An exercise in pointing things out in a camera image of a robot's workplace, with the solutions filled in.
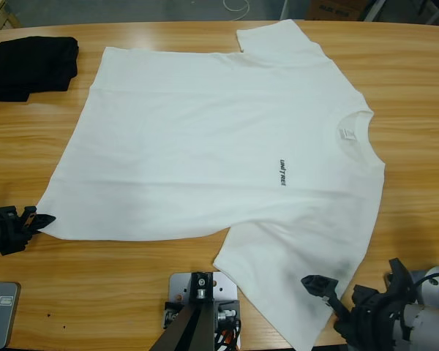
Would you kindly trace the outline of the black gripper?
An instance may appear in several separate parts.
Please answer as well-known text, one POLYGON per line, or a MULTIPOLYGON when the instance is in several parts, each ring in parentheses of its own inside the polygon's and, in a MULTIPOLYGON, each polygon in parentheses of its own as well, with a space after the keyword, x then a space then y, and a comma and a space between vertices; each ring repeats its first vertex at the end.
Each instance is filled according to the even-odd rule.
POLYGON ((0 254, 2 256, 23 251, 33 235, 40 233, 42 229, 56 220, 54 216, 48 214, 37 214, 35 206, 25 206, 21 218, 13 214, 0 216, 0 254))
POLYGON ((394 324, 402 318, 405 306, 414 301, 413 290, 402 287, 381 293, 356 284, 353 308, 347 309, 337 297, 338 280, 321 275, 301 279, 304 289, 321 298, 337 316, 334 329, 348 344, 394 344, 394 324))

